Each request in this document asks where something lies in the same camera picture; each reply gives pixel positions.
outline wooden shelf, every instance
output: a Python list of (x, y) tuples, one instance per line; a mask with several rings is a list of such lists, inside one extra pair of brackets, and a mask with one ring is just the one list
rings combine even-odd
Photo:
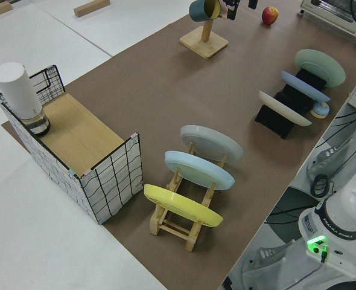
[(124, 142), (66, 92), (44, 111), (51, 128), (40, 139), (79, 177)]

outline blue mug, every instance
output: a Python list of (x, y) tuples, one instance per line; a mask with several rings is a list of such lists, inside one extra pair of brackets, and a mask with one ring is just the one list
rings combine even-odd
[(196, 22), (212, 20), (220, 15), (219, 0), (196, 0), (190, 4), (190, 18)]

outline blue plate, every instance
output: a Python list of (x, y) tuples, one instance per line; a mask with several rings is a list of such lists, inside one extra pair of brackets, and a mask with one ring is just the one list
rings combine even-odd
[(173, 172), (179, 169), (179, 176), (200, 186), (211, 188), (213, 182), (217, 190), (229, 189), (234, 178), (221, 167), (205, 159), (179, 151), (167, 151), (165, 164)]
[(309, 84), (287, 73), (286, 71), (281, 71), (281, 78), (285, 83), (290, 85), (292, 88), (297, 89), (298, 91), (309, 96), (311, 99), (318, 101), (319, 103), (326, 103), (330, 100), (329, 97), (327, 97), (325, 94), (315, 89), (313, 86), (310, 86)]

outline white cylinder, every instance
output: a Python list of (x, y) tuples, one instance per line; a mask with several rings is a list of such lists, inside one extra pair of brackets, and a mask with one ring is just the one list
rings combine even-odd
[(10, 109), (20, 119), (39, 115), (42, 105), (23, 65), (7, 62), (0, 65), (0, 90)]

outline light blue plate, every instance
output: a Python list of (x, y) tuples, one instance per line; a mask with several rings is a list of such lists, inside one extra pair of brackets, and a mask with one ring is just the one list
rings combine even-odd
[(167, 151), (165, 164), (173, 172), (179, 169), (179, 176), (200, 186), (211, 188), (213, 182), (217, 190), (229, 189), (234, 178), (221, 167), (205, 159), (179, 151)]
[(327, 88), (333, 88), (346, 80), (342, 66), (331, 56), (318, 50), (300, 50), (294, 57), (296, 67), (305, 69), (324, 79)]
[(310, 86), (309, 84), (287, 73), (286, 71), (281, 71), (281, 78), (285, 83), (290, 85), (292, 88), (297, 89), (298, 91), (309, 96), (311, 99), (315, 101), (318, 101), (320, 103), (326, 103), (330, 100), (329, 97), (327, 97), (325, 94), (315, 89), (313, 86)]

